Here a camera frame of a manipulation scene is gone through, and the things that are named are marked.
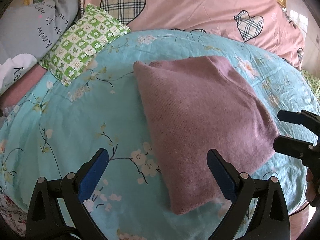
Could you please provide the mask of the person's right hand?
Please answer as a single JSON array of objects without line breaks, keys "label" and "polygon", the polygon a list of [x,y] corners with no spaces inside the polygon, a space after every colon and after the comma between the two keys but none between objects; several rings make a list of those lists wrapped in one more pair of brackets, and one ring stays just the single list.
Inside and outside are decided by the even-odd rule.
[{"label": "person's right hand", "polygon": [[312,182],[312,180],[313,180],[313,174],[310,171],[310,169],[308,168],[307,174],[306,174],[307,189],[306,189],[306,193],[305,193],[307,202],[312,202],[316,198],[317,190],[316,190],[315,185]]}]

